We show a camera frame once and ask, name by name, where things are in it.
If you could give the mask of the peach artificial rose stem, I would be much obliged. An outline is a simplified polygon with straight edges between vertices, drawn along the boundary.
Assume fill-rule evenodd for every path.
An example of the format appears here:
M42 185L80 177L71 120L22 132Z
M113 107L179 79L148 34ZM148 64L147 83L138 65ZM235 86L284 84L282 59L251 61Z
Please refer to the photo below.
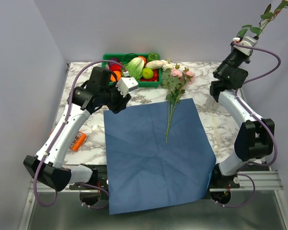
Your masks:
M261 14L258 25L255 26L251 24L246 24L242 26L237 33L237 37L243 38L248 32L250 32L254 34L255 37L258 39L263 33L264 29L267 27L267 25L270 22L274 21L284 9L288 9L288 0L282 0L274 9L272 9L272 4L269 4L266 7L264 13Z

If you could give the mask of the pink artificial flower bouquet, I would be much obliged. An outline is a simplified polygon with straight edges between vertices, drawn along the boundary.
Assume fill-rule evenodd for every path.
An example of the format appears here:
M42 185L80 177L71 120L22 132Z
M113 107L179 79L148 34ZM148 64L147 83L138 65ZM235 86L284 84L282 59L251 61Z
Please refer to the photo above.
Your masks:
M167 69L162 72L162 87L167 89L166 101L168 102L168 122L166 129L166 143L168 142L168 135L171 126L171 120L176 109L177 104L180 103L180 99L185 94L185 86L190 84L194 79L195 74L189 70L189 68L180 68L180 65L176 63L175 69Z

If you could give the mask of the blue wrapping paper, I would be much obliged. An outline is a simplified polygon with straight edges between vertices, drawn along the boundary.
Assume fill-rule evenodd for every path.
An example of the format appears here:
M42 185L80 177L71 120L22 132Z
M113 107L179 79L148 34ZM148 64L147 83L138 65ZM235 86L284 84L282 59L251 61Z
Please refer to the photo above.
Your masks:
M204 197L216 157L193 99L168 121L166 102L104 112L109 212L185 204Z

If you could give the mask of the beige printed ribbon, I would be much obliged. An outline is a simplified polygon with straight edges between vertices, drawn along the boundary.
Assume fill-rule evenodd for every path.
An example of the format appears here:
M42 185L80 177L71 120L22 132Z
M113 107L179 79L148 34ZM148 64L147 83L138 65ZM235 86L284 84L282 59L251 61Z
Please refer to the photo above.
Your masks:
M211 118L211 120L212 120L212 127L213 127L213 131L214 131L214 136L215 136L215 140L216 140L216 147L214 148L214 150L219 151L220 147L221 147L221 139L220 139L218 128L217 128L217 121L216 121L214 116Z

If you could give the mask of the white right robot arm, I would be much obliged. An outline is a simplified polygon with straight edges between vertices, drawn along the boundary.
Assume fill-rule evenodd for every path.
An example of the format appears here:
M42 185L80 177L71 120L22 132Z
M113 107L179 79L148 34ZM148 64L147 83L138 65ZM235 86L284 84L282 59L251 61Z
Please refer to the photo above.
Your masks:
M274 121L257 114L238 95L238 89L248 76L248 72L241 69L240 65L250 61L253 50L253 44L232 41L231 53L213 72L216 80L211 82L210 95L227 109L240 128L234 142L234 152L215 166L211 176L212 184L218 188L226 185L228 177L235 175L244 165L255 164L255 160L276 152Z

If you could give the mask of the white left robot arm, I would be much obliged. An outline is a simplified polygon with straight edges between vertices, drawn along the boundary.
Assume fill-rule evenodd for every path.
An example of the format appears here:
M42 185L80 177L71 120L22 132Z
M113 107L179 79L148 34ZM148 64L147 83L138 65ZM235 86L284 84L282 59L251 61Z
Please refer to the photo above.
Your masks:
M46 143L35 154L27 155L24 166L35 181L59 192L67 184L81 183L86 189L96 186L96 170L90 166L64 166L64 159L74 138L88 118L106 106L117 114L126 108L130 92L138 88L138 82L124 73L117 82L110 83L113 72L94 67L89 80L74 87L65 110Z

